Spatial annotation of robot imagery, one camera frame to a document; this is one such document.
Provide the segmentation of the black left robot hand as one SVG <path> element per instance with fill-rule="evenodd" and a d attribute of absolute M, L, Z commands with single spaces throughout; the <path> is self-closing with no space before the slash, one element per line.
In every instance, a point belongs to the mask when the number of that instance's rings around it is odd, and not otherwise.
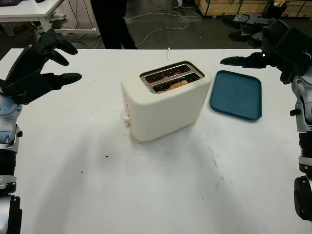
<path fill-rule="evenodd" d="M 53 29 L 49 29 L 42 34 L 38 42 L 24 48 L 17 60 L 11 67 L 6 81 L 13 83 L 33 72 L 40 72 L 45 63 L 49 60 L 67 66 L 68 60 L 56 49 L 60 49 L 70 55 L 76 55 L 78 50 L 68 42 L 63 36 L 57 34 Z"/>

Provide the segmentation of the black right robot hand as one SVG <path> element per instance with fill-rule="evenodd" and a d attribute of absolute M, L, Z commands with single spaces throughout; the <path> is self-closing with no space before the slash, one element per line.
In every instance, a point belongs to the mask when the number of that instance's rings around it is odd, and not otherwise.
<path fill-rule="evenodd" d="M 260 14 L 225 15 L 222 22 L 229 27 L 240 30 L 240 39 L 253 48 L 260 48 L 248 57 L 228 57 L 220 64 L 241 66 L 243 68 L 262 69 L 268 65 L 281 71 L 280 80 L 283 84 L 290 84 L 294 80 L 295 72 L 289 62 L 273 53 L 274 46 L 282 39 L 289 29 L 283 21 L 274 18 L 264 18 Z"/>

